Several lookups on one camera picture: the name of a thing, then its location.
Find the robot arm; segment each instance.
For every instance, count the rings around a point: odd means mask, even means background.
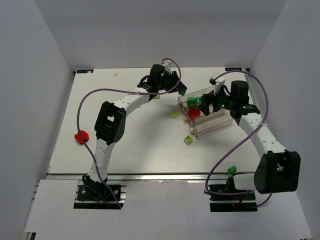
[[[198,108],[208,115],[209,105],[213,112],[220,109],[230,111],[236,123],[250,135],[256,128],[260,128],[250,139],[257,150],[260,163],[255,173],[237,174],[233,176],[234,189],[257,190],[261,194],[292,192],[298,187],[300,156],[295,151],[288,151],[270,132],[266,124],[262,124],[259,109],[249,104],[249,86],[246,81],[233,81],[231,91],[226,94],[223,77],[219,81],[210,83],[215,89],[202,96],[202,103]]]
[[[179,77],[171,71],[170,62],[155,64],[150,74],[141,79],[135,89],[136,94],[130,94],[115,102],[104,102],[98,114],[94,130],[96,131],[96,148],[91,169],[82,181],[93,196],[98,199],[105,192],[103,181],[108,178],[108,165],[112,150],[125,133],[126,117],[141,105],[151,101],[161,90],[169,91],[177,85]],[[180,81],[170,93],[179,92],[184,95],[187,87]]]

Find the red block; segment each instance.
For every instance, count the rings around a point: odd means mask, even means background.
[[[89,141],[89,134],[87,132],[83,131],[83,130],[80,130],[80,133],[78,132],[77,134],[74,135],[75,140],[79,144],[81,144],[81,145],[84,144],[84,142],[82,141],[82,139],[80,137],[80,134],[81,134],[81,136],[82,136],[82,138],[83,138],[85,143]]]
[[[200,116],[201,112],[199,109],[196,108],[196,109],[188,110],[188,114],[190,116],[190,119],[193,120],[196,117]]]

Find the red object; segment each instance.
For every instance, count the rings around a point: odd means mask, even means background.
[[[77,134],[75,134],[75,135],[74,135],[74,138],[75,138],[75,140],[76,140],[79,144],[83,145],[84,142],[86,143],[86,142],[89,141],[89,134],[86,133],[86,132],[83,131],[83,130],[80,130],[80,133],[78,132]]]
[[[201,112],[199,109],[196,108],[196,109],[188,110],[188,114],[190,116],[190,119],[193,120],[196,117],[200,116]]]

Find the white wall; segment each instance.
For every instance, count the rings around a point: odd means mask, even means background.
[[[21,238],[72,72],[32,0],[0,1],[0,239]]]
[[[320,239],[319,69],[320,2],[288,0],[251,71],[261,78],[270,98],[269,127],[288,150],[301,156],[297,193],[316,240]],[[255,98],[258,106],[264,106],[260,91]]]
[[[36,0],[71,69],[250,67],[286,0]]]

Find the transparent box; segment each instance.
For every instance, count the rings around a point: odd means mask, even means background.
[[[203,94],[208,94],[215,89],[214,86],[189,93],[184,96],[178,97],[178,106],[183,114],[185,121],[188,122],[191,133],[197,138],[204,134],[210,133],[217,129],[226,127],[233,122],[233,118],[230,116],[229,111],[221,109],[217,112],[213,112],[212,105],[209,106],[210,114],[204,115],[202,112],[199,116],[191,119],[188,110],[196,109],[198,105],[188,106],[188,98],[201,98]]]

